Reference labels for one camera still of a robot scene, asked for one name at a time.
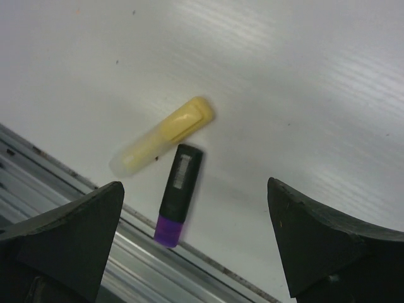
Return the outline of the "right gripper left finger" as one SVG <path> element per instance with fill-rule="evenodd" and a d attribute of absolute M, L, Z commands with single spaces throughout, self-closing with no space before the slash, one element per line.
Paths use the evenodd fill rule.
<path fill-rule="evenodd" d="M 1 229 L 1 302 L 95 302 L 121 216 L 111 182 Z"/>

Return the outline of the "pastel yellow highlighter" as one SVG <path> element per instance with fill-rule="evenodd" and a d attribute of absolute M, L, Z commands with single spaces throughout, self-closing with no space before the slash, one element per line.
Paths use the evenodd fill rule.
<path fill-rule="evenodd" d="M 194 97 L 142 137 L 121 148 L 109 162 L 118 178 L 131 177 L 214 119 L 209 101 Z"/>

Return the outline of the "black highlighter purple cap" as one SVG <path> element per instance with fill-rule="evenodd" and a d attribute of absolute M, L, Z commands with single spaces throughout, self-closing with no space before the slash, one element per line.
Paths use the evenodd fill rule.
<path fill-rule="evenodd" d="M 174 248 L 179 243 L 202 160 L 202 150 L 186 144 L 177 147 L 153 236 L 165 247 Z"/>

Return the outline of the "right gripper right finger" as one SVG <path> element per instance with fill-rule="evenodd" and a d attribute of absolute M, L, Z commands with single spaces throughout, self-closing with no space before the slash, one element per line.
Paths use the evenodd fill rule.
<path fill-rule="evenodd" d="M 297 302 L 403 302 L 403 232 L 351 217 L 273 177 L 268 208 Z"/>

